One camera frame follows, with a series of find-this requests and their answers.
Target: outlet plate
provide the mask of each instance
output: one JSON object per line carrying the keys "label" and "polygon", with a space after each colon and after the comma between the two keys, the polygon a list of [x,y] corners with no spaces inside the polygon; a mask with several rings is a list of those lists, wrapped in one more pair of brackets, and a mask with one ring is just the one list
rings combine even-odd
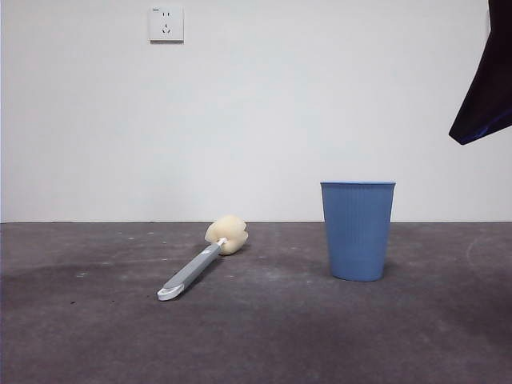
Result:
{"label": "outlet plate", "polygon": [[154,6],[148,12],[150,41],[183,42],[183,7]]}

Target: sponge brush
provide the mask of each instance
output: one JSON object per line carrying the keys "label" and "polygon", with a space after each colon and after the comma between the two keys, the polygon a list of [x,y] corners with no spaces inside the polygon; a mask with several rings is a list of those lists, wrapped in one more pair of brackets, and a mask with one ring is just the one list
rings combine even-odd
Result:
{"label": "sponge brush", "polygon": [[247,224],[243,220],[229,214],[211,224],[206,231],[205,240],[218,242],[221,238],[226,241],[221,246],[220,254],[233,254],[245,244],[248,233],[245,231]]}

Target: blue plastic cup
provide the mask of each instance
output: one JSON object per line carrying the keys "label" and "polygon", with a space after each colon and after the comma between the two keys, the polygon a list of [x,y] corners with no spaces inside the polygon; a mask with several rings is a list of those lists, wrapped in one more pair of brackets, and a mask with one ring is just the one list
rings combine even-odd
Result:
{"label": "blue plastic cup", "polygon": [[330,271],[336,278],[382,277],[394,182],[321,182]]}

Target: gray floor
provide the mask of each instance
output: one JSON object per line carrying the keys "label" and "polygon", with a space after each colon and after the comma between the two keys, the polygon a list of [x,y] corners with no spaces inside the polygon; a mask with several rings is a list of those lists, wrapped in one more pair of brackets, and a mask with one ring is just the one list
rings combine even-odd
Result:
{"label": "gray floor", "polygon": [[203,223],[2,226],[2,383],[510,383],[512,223],[393,224],[385,276],[329,275],[320,223],[155,292]]}

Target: cup rim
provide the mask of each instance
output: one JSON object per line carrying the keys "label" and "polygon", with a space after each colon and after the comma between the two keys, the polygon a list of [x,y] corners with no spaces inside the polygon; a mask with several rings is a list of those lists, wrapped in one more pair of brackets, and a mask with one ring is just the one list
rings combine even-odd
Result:
{"label": "cup rim", "polygon": [[328,181],[320,182],[320,184],[361,184],[361,185],[393,185],[396,182],[355,182],[355,181]]}

